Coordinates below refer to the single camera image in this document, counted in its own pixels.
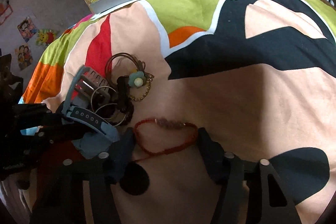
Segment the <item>clear ring bangle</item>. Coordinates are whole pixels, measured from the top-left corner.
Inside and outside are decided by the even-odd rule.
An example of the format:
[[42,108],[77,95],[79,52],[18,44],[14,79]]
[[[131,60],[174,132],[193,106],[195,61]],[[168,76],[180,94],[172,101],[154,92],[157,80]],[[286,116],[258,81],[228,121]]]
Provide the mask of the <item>clear ring bangle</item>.
[[121,126],[126,120],[126,114],[123,114],[121,120],[116,121],[116,118],[121,116],[121,111],[117,108],[117,98],[118,92],[115,88],[103,85],[95,88],[89,99],[91,110],[95,114],[106,114],[107,116],[102,118],[114,127]]

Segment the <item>cartoon couple sticker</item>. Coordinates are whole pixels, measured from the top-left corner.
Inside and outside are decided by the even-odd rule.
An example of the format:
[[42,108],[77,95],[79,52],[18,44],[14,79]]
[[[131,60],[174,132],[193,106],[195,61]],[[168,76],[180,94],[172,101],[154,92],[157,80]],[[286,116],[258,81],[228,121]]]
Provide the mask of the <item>cartoon couple sticker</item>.
[[33,63],[33,57],[27,43],[16,48],[15,55],[17,57],[18,66],[21,71]]

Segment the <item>cartoon family sticker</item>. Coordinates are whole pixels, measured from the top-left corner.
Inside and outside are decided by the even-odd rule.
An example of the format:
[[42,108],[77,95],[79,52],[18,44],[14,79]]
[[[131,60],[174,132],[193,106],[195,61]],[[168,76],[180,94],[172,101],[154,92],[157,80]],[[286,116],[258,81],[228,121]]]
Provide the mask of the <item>cartoon family sticker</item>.
[[37,33],[37,29],[29,16],[26,17],[17,28],[25,42],[28,42]]

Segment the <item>colourful patterned bedspread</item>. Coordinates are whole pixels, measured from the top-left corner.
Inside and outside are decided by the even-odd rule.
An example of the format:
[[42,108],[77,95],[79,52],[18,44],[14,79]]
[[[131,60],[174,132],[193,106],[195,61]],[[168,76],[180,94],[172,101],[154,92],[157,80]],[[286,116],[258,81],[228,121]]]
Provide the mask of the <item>colourful patterned bedspread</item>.
[[285,160],[302,223],[335,223],[335,8],[326,0],[141,0],[83,19],[43,53],[22,97],[56,110],[81,65],[146,62],[145,118],[204,127],[224,149]]

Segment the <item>red framed poster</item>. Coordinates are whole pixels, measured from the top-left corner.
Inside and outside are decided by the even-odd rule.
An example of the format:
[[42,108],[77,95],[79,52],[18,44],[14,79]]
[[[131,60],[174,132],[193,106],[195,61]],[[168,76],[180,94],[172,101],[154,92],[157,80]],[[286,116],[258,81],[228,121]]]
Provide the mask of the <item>red framed poster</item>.
[[13,13],[13,9],[10,6],[10,0],[1,0],[0,25],[3,25],[12,13]]

